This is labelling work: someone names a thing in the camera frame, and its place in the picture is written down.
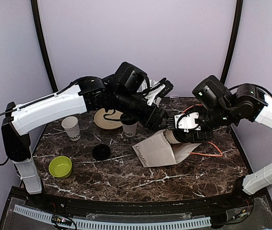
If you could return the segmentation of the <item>white paper coffee cup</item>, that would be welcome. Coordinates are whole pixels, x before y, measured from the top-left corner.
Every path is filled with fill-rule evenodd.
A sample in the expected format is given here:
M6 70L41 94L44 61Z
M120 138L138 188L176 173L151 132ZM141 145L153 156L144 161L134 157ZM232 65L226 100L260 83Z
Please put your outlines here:
M132 124L132 125L122 124L122 127L123 127L123 131L124 131L125 136L130 138L136 134L137 123Z

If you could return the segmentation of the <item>cream bear paper bag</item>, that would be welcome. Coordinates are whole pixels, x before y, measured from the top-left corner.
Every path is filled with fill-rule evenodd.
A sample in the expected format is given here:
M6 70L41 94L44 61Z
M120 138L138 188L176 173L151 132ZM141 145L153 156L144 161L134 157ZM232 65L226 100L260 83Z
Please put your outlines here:
M207 154L195 152L194 150L202 143L170 144L163 135L166 129L156 132L133 146L133 150L145 168L175 165L185 160L191 154L207 157L223 156L222 151L216 144L212 143L211 140L206 142L213 145L217 153Z

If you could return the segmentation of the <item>white paper cups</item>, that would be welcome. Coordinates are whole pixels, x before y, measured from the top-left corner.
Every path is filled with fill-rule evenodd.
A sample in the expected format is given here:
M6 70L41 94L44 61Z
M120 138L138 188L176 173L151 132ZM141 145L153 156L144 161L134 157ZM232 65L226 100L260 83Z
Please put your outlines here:
M75 116L66 117L62 122L61 126L67 133L68 137L72 141L80 139L79 121Z

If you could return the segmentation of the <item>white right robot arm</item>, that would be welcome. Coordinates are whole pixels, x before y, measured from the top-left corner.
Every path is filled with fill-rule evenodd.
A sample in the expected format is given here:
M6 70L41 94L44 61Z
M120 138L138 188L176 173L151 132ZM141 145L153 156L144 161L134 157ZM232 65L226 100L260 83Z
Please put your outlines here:
M193 92L200 104L170 118L165 139L170 144L208 142L218 128L248 120L262 126L257 129L261 133L249 142L265 150L265 144L272 144L272 94L262 86L248 83L233 89L235 93L211 81L200 84Z

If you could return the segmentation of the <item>black coffee cup lid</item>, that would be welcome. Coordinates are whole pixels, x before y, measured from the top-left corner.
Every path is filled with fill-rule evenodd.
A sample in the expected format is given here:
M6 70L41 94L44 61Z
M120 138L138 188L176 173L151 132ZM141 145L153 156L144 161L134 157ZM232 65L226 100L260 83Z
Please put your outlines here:
M130 115L127 115L127 114L121 114L120 116L120 122L123 124L123 125L134 125L137 123L137 119L130 116Z

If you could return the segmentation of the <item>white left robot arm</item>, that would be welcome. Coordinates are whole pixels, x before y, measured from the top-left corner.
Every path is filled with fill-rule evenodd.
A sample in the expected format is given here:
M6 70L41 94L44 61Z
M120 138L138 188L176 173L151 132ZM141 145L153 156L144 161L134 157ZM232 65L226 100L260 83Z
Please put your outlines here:
M168 114L153 101L156 97L164 97L173 89L173 85L163 78L152 88L138 92L142 82L143 78L134 77L131 83L121 83L114 75L103 79L82 77L62 92L27 104L7 105L7 114L1 126L5 152L16 166L34 204L46 209L50 205L50 197L42 192L43 185L30 151L29 132L70 115L102 108L131 115L152 131L164 128Z

